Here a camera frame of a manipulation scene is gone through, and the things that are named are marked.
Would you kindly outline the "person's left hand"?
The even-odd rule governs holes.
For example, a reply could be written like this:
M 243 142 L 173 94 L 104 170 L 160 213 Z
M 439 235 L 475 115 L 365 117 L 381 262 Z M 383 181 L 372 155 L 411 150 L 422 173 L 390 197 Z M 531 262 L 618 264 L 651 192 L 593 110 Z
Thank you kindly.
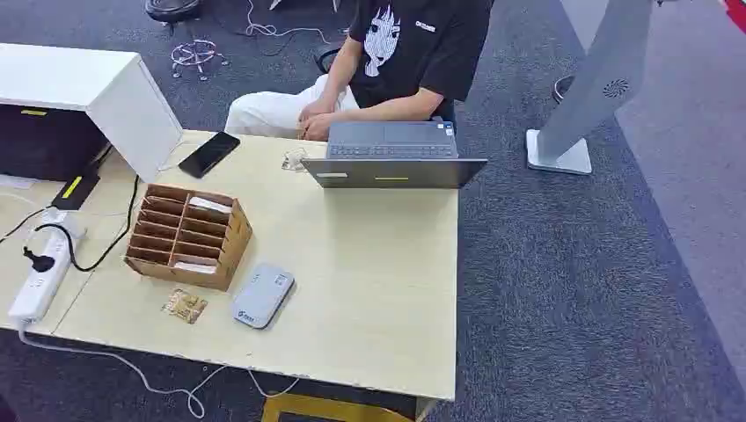
M 337 121 L 337 113 L 321 113 L 300 122 L 300 138 L 306 141 L 327 142 L 331 125 Z

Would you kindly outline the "person's right hand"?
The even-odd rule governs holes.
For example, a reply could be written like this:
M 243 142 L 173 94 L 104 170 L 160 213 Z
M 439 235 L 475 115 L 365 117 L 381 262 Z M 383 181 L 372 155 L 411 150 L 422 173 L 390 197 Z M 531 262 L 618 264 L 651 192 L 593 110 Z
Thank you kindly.
M 319 98 L 311 101 L 306 105 L 298 116 L 299 122 L 304 122 L 312 117 L 333 113 L 335 109 L 336 100 L 334 98 Z

